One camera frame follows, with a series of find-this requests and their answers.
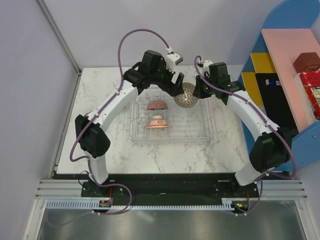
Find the orange white floral bowl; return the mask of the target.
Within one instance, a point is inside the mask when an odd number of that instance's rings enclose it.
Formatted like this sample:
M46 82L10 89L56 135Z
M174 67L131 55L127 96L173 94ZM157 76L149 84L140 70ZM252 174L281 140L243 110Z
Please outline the orange white floral bowl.
M149 118L146 128L157 129L157 128L168 128L169 124L162 115L153 115Z

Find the red floral pattern bowl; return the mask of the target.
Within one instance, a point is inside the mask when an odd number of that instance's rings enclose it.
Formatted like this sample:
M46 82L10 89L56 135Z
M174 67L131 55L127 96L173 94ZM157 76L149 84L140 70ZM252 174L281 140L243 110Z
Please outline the red floral pattern bowl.
M147 104L146 109L149 111L167 110L168 104L164 100L152 100Z

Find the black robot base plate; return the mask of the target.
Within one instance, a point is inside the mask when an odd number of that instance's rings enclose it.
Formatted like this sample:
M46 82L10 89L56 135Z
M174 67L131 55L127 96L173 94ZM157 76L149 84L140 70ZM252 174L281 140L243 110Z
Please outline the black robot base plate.
M82 197L108 198L127 204L220 204L223 198L258 197L257 185L240 186L233 173L110 174L99 187L85 181Z

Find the brown lattice pattern bowl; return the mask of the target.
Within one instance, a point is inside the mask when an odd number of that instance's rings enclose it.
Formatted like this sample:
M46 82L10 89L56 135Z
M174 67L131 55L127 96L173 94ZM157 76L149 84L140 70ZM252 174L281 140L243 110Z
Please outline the brown lattice pattern bowl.
M198 98L194 96L195 85L189 82L182 83L183 93L175 96L175 103L181 108L191 108L197 104Z

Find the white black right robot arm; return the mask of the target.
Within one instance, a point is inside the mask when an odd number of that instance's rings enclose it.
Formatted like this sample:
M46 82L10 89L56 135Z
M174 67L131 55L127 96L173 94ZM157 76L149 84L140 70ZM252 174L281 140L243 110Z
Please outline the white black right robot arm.
M215 96L221 100L237 114L254 139L249 162L235 173L236 180L229 184L230 193L240 197L247 191L247 185L294 160L292 132L269 119L240 81L231 81L224 62L213 63L196 56L194 66L197 76L193 95L198 99Z

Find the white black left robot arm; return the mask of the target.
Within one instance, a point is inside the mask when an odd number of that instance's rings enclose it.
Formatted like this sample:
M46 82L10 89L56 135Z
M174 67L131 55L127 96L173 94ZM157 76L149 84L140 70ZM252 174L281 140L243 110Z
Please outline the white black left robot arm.
M170 52L165 56L147 50L140 62L126 70L119 89L115 90L100 106L87 115L75 119L76 141L88 159L89 177L94 181L92 191L99 197L106 196L110 185L106 165L106 152L111 141L106 135L110 124L120 111L151 85L175 97L184 92L184 74L179 73L175 82L175 67L183 61L183 56Z

